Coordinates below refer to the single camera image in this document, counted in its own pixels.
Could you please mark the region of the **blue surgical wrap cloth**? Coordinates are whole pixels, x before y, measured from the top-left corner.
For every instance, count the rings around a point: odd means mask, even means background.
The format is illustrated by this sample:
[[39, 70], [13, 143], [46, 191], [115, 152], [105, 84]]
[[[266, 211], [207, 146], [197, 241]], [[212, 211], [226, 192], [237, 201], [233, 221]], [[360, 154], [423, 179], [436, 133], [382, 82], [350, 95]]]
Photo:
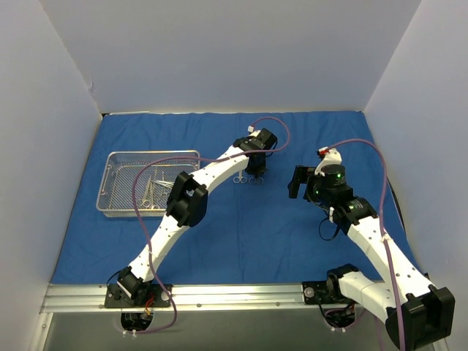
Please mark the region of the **blue surgical wrap cloth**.
[[318, 162], [318, 148], [339, 145], [347, 183], [373, 206], [384, 204], [385, 229], [412, 256], [391, 194], [383, 194], [382, 166], [371, 148], [365, 115], [356, 111], [299, 113], [108, 115], [88, 157], [54, 284], [101, 284], [146, 245], [159, 218], [108, 218], [96, 201], [105, 163], [114, 151], [194, 149], [218, 158], [251, 123], [269, 129], [285, 150], [267, 161], [262, 184], [227, 180], [208, 199], [204, 219], [174, 244], [157, 273], [167, 284], [256, 284], [323, 280], [350, 263], [368, 278], [379, 274], [345, 235], [335, 234], [323, 212], [287, 185], [297, 165]]

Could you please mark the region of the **steel wire mesh basket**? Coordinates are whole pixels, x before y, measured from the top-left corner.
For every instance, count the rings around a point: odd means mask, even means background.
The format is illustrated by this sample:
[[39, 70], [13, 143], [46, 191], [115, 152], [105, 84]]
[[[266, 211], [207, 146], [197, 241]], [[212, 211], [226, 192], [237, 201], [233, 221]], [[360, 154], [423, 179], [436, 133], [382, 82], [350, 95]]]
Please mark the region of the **steel wire mesh basket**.
[[[200, 168], [196, 150], [180, 151], [114, 151], [109, 154], [99, 188], [96, 208], [106, 217], [135, 217], [132, 189], [136, 203], [143, 195], [147, 180], [155, 175], [159, 180], [173, 181], [184, 171], [191, 173]], [[161, 197], [157, 209], [138, 208], [141, 216], [163, 216], [169, 192], [159, 187]]]

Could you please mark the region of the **steel forceps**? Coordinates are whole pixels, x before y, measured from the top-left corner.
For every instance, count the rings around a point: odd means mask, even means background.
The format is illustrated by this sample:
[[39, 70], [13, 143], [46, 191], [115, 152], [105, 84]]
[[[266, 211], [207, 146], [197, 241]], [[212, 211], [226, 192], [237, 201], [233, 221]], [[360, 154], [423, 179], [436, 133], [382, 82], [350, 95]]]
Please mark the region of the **steel forceps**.
[[168, 192], [172, 191], [173, 184], [174, 184], [173, 181], [166, 181], [164, 179], [159, 180], [159, 179], [156, 178], [155, 175], [152, 175], [150, 177], [150, 182], [153, 184], [153, 186], [161, 186], [161, 187], [165, 188]]

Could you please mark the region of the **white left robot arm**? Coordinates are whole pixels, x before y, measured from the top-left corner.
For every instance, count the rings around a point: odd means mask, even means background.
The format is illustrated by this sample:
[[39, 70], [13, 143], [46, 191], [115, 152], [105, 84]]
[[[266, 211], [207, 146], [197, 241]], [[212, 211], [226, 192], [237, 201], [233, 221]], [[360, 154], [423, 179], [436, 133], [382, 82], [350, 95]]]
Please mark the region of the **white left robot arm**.
[[167, 199], [166, 212], [140, 254], [118, 275], [121, 298], [130, 306], [142, 305], [154, 274], [174, 243], [189, 228], [204, 218], [208, 196], [221, 183], [244, 171], [255, 178], [266, 171], [266, 154], [277, 144], [268, 129], [249, 128], [249, 135], [239, 138], [217, 159], [191, 173], [179, 173]]

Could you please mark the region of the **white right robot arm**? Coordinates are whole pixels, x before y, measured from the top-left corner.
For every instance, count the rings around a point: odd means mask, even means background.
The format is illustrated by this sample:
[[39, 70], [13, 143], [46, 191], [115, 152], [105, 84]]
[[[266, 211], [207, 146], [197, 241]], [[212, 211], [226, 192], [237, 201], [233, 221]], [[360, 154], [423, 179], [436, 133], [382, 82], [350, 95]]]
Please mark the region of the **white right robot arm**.
[[400, 350], [417, 350], [451, 335], [455, 297], [436, 287], [405, 256], [383, 226], [382, 217], [368, 200], [347, 184], [341, 155], [335, 149], [318, 150], [316, 167], [298, 165], [288, 184], [291, 198], [305, 185], [304, 199], [322, 209], [326, 221], [337, 226], [369, 259], [383, 282], [367, 279], [354, 265], [328, 272], [325, 293], [335, 302], [360, 304], [384, 323]]

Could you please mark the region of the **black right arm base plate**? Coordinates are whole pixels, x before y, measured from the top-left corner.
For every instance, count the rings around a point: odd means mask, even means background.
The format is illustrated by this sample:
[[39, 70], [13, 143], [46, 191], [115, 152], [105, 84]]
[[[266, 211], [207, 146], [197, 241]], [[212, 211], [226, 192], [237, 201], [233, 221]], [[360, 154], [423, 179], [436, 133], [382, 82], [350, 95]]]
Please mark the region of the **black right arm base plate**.
[[303, 302], [306, 305], [348, 305], [354, 303], [349, 298], [342, 297], [327, 286], [326, 281], [306, 281], [301, 283]]

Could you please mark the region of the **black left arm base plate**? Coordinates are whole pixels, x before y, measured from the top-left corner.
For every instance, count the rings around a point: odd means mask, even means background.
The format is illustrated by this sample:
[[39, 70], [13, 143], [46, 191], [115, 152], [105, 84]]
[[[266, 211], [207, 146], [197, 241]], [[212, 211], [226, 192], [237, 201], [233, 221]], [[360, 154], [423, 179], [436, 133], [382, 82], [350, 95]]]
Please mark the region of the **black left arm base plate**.
[[158, 284], [150, 284], [149, 288], [144, 291], [144, 296], [134, 300], [129, 298], [117, 284], [110, 284], [105, 293], [104, 307], [107, 309], [166, 308], [170, 306], [167, 294]]

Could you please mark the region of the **aluminium front rail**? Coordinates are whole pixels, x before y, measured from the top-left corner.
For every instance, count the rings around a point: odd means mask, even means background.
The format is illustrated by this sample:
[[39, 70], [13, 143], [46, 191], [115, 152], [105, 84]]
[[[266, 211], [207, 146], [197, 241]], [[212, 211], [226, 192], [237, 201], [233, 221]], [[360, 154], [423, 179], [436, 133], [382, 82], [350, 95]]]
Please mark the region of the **aluminium front rail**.
[[[303, 287], [292, 284], [175, 285], [173, 300], [178, 312], [313, 309], [317, 301], [305, 303]], [[42, 313], [144, 312], [145, 307], [108, 308], [104, 285], [56, 285], [47, 288]]]

